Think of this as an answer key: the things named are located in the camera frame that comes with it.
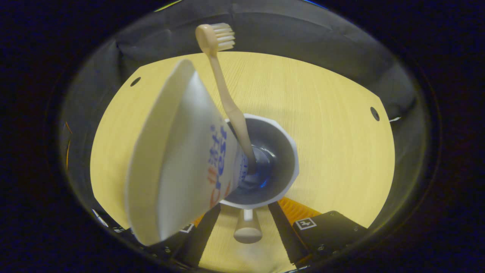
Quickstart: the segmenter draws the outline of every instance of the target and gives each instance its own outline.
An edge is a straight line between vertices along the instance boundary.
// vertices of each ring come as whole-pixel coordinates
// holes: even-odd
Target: wooden table
[[[296,141],[300,174],[286,197],[322,213],[336,210],[369,227],[387,198],[394,173],[392,132],[379,98],[357,83],[309,63],[252,52],[220,52],[219,57],[239,108],[276,120]],[[201,53],[162,60],[130,76],[106,109],[91,153],[94,195],[124,228],[129,228],[124,210],[129,159],[159,92],[149,83],[164,82],[183,58],[193,62],[226,117],[209,62]],[[140,84],[130,87],[138,77]],[[232,236],[238,210],[223,205],[199,266],[241,273],[294,269],[269,209],[262,207],[257,213],[263,239],[244,245]]]

